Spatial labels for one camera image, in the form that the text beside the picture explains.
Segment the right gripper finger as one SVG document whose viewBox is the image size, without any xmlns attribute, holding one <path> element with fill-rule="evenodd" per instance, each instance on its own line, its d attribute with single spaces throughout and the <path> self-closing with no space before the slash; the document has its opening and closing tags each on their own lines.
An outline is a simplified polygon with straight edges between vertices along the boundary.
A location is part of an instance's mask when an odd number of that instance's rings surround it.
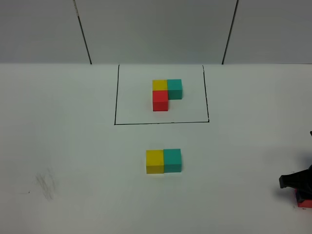
<svg viewBox="0 0 312 234">
<path fill-rule="evenodd" d="M 302 190 L 295 189 L 295 196 L 297 202 L 304 202 L 306 200 L 306 193 Z"/>
</svg>

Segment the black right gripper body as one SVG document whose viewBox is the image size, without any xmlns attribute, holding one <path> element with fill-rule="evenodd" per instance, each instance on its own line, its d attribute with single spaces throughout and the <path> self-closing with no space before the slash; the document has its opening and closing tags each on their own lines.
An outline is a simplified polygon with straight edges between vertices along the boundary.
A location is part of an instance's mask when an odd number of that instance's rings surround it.
<svg viewBox="0 0 312 234">
<path fill-rule="evenodd" d="M 279 178 L 280 188 L 294 188 L 299 192 L 303 192 L 308 196 L 309 199 L 312 198 L 312 166 L 308 169 L 293 173 L 290 175 L 282 175 Z"/>
</svg>

